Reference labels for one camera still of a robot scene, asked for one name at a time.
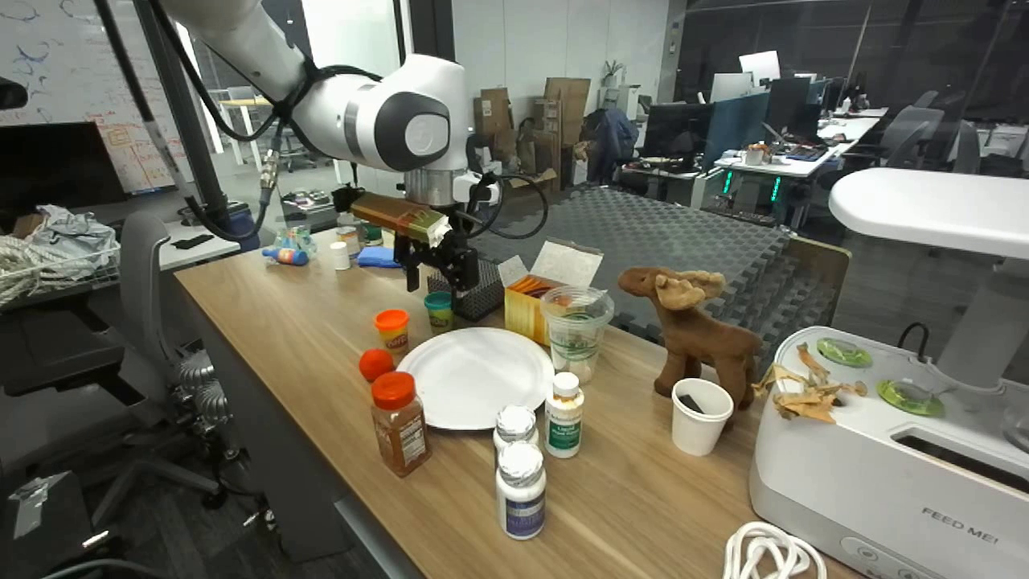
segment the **wooden table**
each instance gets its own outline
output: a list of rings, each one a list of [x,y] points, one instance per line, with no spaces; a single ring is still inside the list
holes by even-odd
[[[428,336],[422,297],[401,277],[330,273],[317,252],[299,269],[238,255],[178,281],[423,574],[721,574],[724,539],[755,516],[746,494],[755,414],[733,419],[711,456],[679,453],[667,399],[649,388],[662,350],[634,333],[608,331],[586,386],[586,447],[545,456],[545,525],[518,542],[499,526],[487,434],[432,434],[432,456],[409,480],[377,450],[358,372],[358,352],[377,343],[369,316],[405,304],[416,336]]]

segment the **paper plate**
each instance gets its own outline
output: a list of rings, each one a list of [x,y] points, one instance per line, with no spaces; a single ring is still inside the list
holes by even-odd
[[[538,409],[552,377],[542,346],[501,327],[438,333],[398,370],[416,372],[423,422],[439,431],[492,431],[505,404]]]

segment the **white cup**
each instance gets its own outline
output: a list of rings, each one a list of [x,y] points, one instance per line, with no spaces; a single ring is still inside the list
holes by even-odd
[[[707,456],[733,414],[733,394],[711,378],[679,378],[673,386],[673,445],[681,453]]]

